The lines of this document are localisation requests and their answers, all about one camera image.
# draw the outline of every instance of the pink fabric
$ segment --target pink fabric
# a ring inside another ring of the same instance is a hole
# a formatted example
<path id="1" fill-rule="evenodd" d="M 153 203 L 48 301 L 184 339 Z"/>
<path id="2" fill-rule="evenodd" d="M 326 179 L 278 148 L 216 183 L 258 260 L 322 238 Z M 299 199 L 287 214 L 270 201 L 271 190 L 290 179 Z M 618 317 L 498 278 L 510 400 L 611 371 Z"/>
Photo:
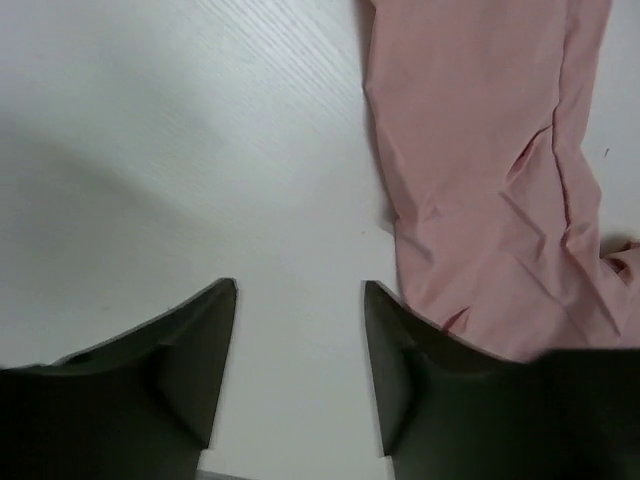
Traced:
<path id="1" fill-rule="evenodd" d="M 410 307 L 513 360 L 640 344 L 581 151 L 610 0 L 377 0 L 367 92 Z"/>

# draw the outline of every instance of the pink cloth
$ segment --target pink cloth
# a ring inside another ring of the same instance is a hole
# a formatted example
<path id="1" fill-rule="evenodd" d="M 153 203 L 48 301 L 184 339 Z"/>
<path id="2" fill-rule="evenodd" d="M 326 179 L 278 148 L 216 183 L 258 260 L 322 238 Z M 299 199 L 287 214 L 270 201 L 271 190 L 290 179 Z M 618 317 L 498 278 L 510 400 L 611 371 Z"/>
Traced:
<path id="1" fill-rule="evenodd" d="M 610 0 L 376 0 L 367 92 L 405 300 L 513 360 L 640 344 L 581 151 Z"/>

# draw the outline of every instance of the black plastic part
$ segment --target black plastic part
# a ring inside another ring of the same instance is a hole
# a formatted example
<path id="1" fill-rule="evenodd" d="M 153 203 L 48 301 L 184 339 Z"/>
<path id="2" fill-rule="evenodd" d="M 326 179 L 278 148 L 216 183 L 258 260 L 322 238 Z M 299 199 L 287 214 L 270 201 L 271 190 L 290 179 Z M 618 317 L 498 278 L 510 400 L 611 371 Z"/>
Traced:
<path id="1" fill-rule="evenodd" d="M 53 366 L 0 371 L 0 478 L 193 480 L 209 445 L 233 280 Z"/>
<path id="2" fill-rule="evenodd" d="M 367 282 L 365 328 L 396 480 L 640 478 L 640 351 L 478 351 Z"/>

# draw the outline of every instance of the white floor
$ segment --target white floor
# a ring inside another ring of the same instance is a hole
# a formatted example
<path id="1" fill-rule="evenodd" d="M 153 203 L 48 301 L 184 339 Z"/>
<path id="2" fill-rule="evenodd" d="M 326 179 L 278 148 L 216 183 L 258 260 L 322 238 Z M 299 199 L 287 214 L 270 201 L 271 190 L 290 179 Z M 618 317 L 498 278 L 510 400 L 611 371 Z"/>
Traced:
<path id="1" fill-rule="evenodd" d="M 205 470 L 383 480 L 361 280 L 395 286 L 360 0 L 0 0 L 0 364 L 50 362 L 220 276 L 242 290 Z M 640 4 L 585 150 L 640 231 Z"/>

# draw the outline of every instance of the white wood grain surface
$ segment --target white wood grain surface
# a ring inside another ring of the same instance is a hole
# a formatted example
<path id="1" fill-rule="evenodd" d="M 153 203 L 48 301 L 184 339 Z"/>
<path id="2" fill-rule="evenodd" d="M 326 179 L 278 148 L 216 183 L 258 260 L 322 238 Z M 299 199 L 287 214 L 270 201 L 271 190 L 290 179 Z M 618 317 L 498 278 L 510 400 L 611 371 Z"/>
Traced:
<path id="1" fill-rule="evenodd" d="M 395 267 L 363 8 L 0 0 L 0 363 L 53 361 L 234 276 L 201 468 L 387 478 L 360 282 L 394 287 Z M 640 226 L 638 20 L 618 0 L 585 142 L 608 232 Z"/>

